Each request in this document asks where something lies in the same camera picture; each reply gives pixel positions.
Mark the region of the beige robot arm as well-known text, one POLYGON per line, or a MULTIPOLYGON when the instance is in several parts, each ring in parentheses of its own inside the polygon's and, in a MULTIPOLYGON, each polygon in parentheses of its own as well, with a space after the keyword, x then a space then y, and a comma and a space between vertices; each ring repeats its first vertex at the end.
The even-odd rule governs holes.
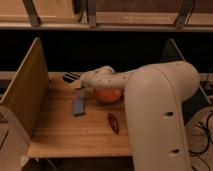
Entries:
POLYGON ((124 91, 135 171, 191 171, 182 103, 198 90, 193 65, 174 61, 117 73, 104 66, 83 73, 70 86, 124 91))

